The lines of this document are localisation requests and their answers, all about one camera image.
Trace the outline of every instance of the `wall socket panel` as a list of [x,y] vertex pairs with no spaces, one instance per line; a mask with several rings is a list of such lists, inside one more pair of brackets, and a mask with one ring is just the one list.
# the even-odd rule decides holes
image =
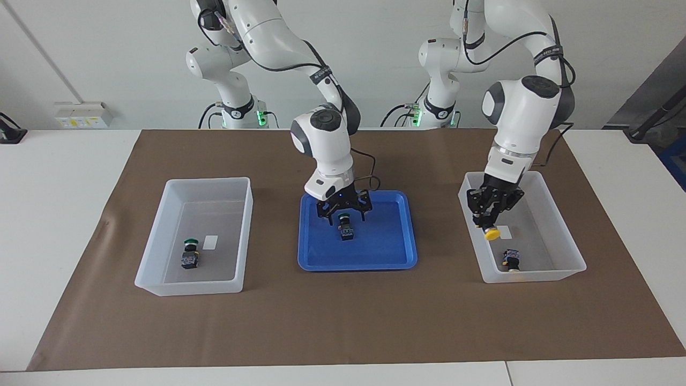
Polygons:
[[55,120],[62,128],[109,128],[112,114],[101,102],[96,103],[58,103]]

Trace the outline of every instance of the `black switch component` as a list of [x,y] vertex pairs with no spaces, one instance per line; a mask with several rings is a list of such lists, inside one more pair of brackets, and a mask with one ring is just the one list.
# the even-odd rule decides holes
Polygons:
[[516,249],[507,249],[503,252],[503,265],[508,267],[509,272],[519,272],[519,259],[521,255]]
[[200,252],[198,252],[198,241],[190,238],[183,242],[185,247],[181,255],[181,268],[193,269],[198,267],[198,260],[200,259]]
[[338,215],[338,230],[341,232],[341,240],[352,240],[355,237],[355,231],[350,224],[350,214],[341,213]]

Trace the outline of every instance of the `white label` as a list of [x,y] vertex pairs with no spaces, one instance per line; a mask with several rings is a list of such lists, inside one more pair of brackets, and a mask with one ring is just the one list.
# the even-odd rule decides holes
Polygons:
[[510,232],[510,227],[506,227],[504,225],[498,226],[498,230],[500,231],[500,238],[503,240],[512,240],[512,233]]
[[217,239],[219,236],[205,236],[205,242],[202,243],[204,251],[213,251],[217,247]]

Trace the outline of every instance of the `plastic bin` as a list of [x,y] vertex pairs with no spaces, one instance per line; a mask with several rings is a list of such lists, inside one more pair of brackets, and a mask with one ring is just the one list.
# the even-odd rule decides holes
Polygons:
[[366,220],[348,212],[355,238],[342,241],[338,220],[334,226],[317,216],[317,200],[300,200],[298,264],[306,271],[399,271],[417,264],[417,248],[407,196],[397,190],[369,192],[374,209]]
[[[482,172],[467,173],[460,189],[460,203],[486,283],[548,282],[586,269],[586,262],[539,172],[524,173],[519,183],[524,197],[498,217],[497,226],[504,228],[505,234],[509,231],[512,238],[487,241],[484,232],[474,226],[466,201],[466,191],[478,189],[483,180]],[[508,272],[507,266],[502,265],[506,249],[521,253],[520,272]]]
[[[158,296],[240,292],[251,216],[246,177],[169,180],[134,283]],[[181,267],[188,238],[200,241],[194,269]]]

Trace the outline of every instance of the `translucent container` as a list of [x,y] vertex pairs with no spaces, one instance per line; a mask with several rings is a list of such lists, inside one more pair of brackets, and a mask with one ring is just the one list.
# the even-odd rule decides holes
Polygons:
[[[487,241],[484,232],[474,226],[466,201],[467,190],[478,189],[483,180],[484,173],[467,173],[460,189],[460,203],[486,283],[548,282],[586,269],[586,262],[539,172],[524,173],[519,184],[524,197],[498,217],[498,228],[505,237],[510,233],[511,238]],[[507,249],[520,252],[520,272],[508,272],[507,266],[502,265]]]
[[[169,180],[134,283],[158,296],[242,291],[251,216],[246,177]],[[194,269],[181,267],[188,238],[200,241]]]

